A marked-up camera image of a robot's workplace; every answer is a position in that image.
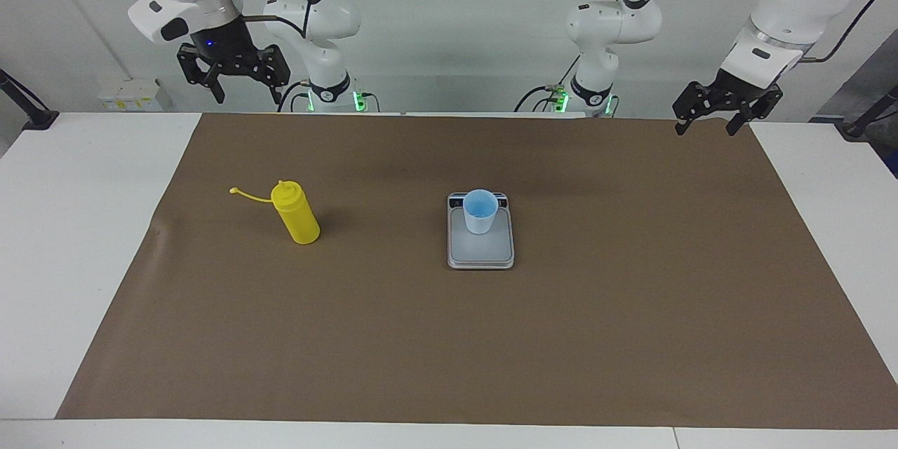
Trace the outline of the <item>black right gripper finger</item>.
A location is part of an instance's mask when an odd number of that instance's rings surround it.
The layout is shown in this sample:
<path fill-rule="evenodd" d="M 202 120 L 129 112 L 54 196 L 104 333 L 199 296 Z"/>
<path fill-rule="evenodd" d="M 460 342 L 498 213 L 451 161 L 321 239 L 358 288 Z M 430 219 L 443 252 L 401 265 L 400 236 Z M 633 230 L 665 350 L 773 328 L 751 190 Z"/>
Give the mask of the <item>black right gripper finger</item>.
<path fill-rule="evenodd" d="M 198 47 L 191 43 L 180 44 L 180 48 L 177 50 L 177 62 L 179 62 L 189 84 L 206 88 L 218 104 L 224 103 L 227 95 L 218 81 L 221 71 L 220 62 L 212 57 L 202 55 Z"/>
<path fill-rule="evenodd" d="M 269 89 L 276 105 L 283 101 L 283 88 L 290 82 L 290 68 L 282 50 L 276 44 L 257 49 L 256 63 L 253 63 L 251 78 L 263 83 Z"/>

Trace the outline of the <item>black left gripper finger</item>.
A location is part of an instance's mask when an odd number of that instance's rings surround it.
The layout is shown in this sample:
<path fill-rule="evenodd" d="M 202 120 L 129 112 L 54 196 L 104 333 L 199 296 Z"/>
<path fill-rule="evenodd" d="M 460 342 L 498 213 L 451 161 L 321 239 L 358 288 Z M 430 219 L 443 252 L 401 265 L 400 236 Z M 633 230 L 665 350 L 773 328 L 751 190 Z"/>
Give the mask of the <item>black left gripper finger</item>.
<path fill-rule="evenodd" d="M 695 120 L 702 119 L 715 112 L 712 98 L 715 98 L 715 88 L 703 86 L 699 82 L 690 82 L 679 97 L 671 105 L 678 123 L 676 133 L 685 135 Z"/>
<path fill-rule="evenodd" d="M 727 124 L 728 135 L 736 135 L 743 125 L 755 119 L 766 119 L 782 96 L 782 93 L 766 93 L 753 102 L 740 100 L 737 113 Z"/>

